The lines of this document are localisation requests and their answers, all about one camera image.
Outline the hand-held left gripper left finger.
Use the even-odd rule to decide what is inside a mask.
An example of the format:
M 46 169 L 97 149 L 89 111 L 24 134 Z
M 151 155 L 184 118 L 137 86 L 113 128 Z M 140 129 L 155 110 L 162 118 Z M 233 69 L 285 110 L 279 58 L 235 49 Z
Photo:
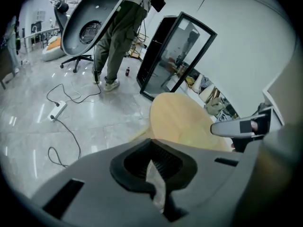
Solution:
M 82 157 L 44 183 L 31 200 L 60 226 L 169 226 L 148 194 L 126 190 L 110 173 L 114 157 L 144 142 L 137 140 Z

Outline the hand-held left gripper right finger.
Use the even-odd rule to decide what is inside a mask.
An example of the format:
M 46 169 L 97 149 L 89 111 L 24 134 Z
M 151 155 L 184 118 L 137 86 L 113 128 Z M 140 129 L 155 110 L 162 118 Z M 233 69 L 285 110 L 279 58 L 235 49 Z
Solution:
M 240 154 L 151 140 L 164 186 L 164 214 L 151 212 L 152 222 L 232 222 L 240 191 L 228 182 Z

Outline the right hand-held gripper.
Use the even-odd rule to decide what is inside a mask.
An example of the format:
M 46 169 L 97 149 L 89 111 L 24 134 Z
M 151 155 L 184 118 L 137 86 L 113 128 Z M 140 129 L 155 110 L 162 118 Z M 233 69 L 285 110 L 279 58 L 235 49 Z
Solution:
M 220 137 L 231 138 L 233 152 L 244 152 L 248 143 L 261 140 L 269 132 L 279 130 L 284 121 L 268 91 L 262 90 L 264 102 L 260 103 L 257 111 L 250 117 L 213 123 L 210 132 Z

